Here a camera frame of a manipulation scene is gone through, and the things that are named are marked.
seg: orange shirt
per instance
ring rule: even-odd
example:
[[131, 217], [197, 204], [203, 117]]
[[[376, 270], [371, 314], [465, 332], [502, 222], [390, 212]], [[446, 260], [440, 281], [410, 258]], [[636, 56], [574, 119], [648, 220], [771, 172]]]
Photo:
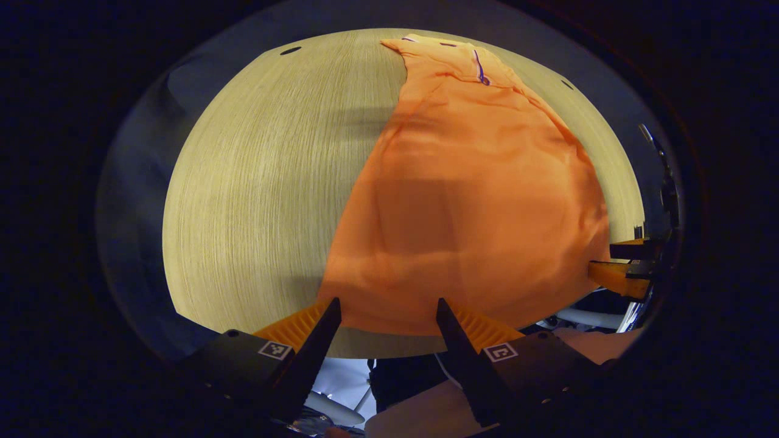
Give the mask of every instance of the orange shirt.
[[577, 301], [609, 259], [606, 204], [579, 140], [484, 48], [382, 44], [407, 80], [341, 216], [319, 297], [342, 324], [439, 334], [439, 297], [513, 327]]

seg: wood grain surface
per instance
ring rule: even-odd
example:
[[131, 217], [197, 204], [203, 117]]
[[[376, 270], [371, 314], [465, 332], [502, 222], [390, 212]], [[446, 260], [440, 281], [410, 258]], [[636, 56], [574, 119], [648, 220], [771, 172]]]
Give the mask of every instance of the wood grain surface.
[[[402, 57], [379, 40], [408, 33], [471, 42], [512, 67], [587, 150], [605, 195], [612, 242], [633, 238], [633, 227], [643, 223], [636, 177], [608, 123], [576, 84], [530, 59], [455, 35], [404, 29], [328, 34], [260, 55], [190, 132], [163, 222], [165, 274], [178, 313], [218, 332], [254, 332], [315, 301], [351, 187], [406, 79]], [[440, 337], [341, 327], [328, 356], [443, 350]]]

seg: wooden table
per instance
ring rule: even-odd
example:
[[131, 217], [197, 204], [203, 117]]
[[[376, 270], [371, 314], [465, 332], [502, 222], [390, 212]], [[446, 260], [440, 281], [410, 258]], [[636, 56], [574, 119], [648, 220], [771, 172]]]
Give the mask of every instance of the wooden table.
[[[578, 136], [604, 191], [613, 242], [633, 238], [643, 207], [628, 157], [589, 100], [559, 74], [455, 35], [370, 29], [267, 51], [203, 112], [167, 191], [163, 255], [176, 311], [224, 332], [254, 332], [310, 306], [340, 215], [406, 79], [379, 43], [408, 33], [467, 41], [498, 55]], [[291, 48], [297, 51], [285, 54]], [[440, 337], [341, 327], [329, 356], [445, 350]]]

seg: orange cloth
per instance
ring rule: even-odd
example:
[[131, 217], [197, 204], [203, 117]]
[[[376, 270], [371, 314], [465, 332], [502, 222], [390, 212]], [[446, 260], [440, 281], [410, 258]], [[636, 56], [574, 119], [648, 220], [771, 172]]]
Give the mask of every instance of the orange cloth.
[[579, 140], [484, 48], [382, 44], [407, 80], [336, 230], [319, 297], [346, 327], [440, 334], [438, 297], [524, 327], [591, 291], [606, 205]]

